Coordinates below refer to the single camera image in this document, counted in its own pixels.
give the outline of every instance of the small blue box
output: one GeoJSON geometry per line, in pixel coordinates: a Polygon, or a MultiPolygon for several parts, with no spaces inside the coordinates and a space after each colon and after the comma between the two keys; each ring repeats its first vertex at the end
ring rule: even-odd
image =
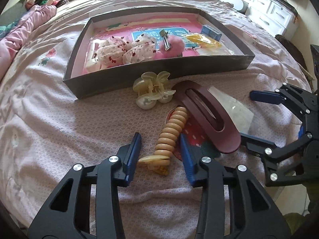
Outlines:
{"type": "Polygon", "coordinates": [[[205,34],[205,35],[215,39],[216,41],[220,41],[221,40],[221,36],[222,36],[221,33],[217,33],[215,30],[213,30],[208,25],[203,25],[200,34],[205,34]]]}

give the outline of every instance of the floor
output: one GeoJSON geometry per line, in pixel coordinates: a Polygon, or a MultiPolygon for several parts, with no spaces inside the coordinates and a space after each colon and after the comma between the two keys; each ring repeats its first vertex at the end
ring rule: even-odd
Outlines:
{"type": "Polygon", "coordinates": [[[306,215],[309,198],[303,185],[286,186],[278,199],[275,201],[283,215],[288,213],[299,213],[306,215]]]}

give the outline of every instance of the box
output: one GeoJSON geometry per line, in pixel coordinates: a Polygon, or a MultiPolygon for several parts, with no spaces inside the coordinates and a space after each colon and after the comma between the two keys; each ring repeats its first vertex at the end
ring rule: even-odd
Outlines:
{"type": "Polygon", "coordinates": [[[128,8],[90,18],[74,45],[63,82],[78,99],[82,99],[116,89],[132,87],[134,81],[148,71],[155,73],[168,71],[171,73],[170,79],[186,75],[237,71],[246,69],[254,57],[253,52],[234,33],[200,9],[171,6],[128,8]],[[95,29],[110,29],[111,35],[112,28],[120,26],[121,23],[134,23],[153,16],[165,18],[185,15],[196,17],[201,25],[208,25],[221,33],[227,47],[234,51],[235,55],[183,56],[139,62],[83,74],[87,49],[95,29]]]}

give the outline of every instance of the bed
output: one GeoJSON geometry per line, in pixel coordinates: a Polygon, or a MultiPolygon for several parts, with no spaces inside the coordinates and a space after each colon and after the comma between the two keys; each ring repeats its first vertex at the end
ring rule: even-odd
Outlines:
{"type": "MultiPolygon", "coordinates": [[[[218,0],[76,0],[35,30],[18,52],[0,84],[0,200],[23,225],[36,213],[76,163],[99,164],[142,136],[141,156],[152,154],[158,135],[177,102],[143,111],[132,88],[77,100],[62,82],[73,46],[89,17],[138,6],[198,7],[234,32],[256,55],[247,70],[173,79],[193,80],[227,93],[253,113],[249,134],[284,146],[296,140],[299,120],[284,106],[249,99],[251,90],[274,90],[287,82],[310,91],[299,64],[265,30],[229,3],[218,0]]],[[[260,160],[243,150],[218,161],[246,165],[264,184],[260,160]]],[[[267,188],[273,198],[278,188],[267,188]]],[[[182,163],[173,161],[170,175],[138,167],[128,188],[119,189],[127,238],[193,238],[201,190],[192,189],[182,163]]],[[[95,221],[92,218],[91,232],[95,221]]]]}

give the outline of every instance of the white dresser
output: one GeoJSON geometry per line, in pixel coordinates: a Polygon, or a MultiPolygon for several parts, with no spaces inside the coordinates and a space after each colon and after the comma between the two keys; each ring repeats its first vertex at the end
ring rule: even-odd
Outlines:
{"type": "Polygon", "coordinates": [[[270,35],[280,34],[288,40],[299,25],[295,15],[275,0],[250,0],[245,14],[270,35]]]}

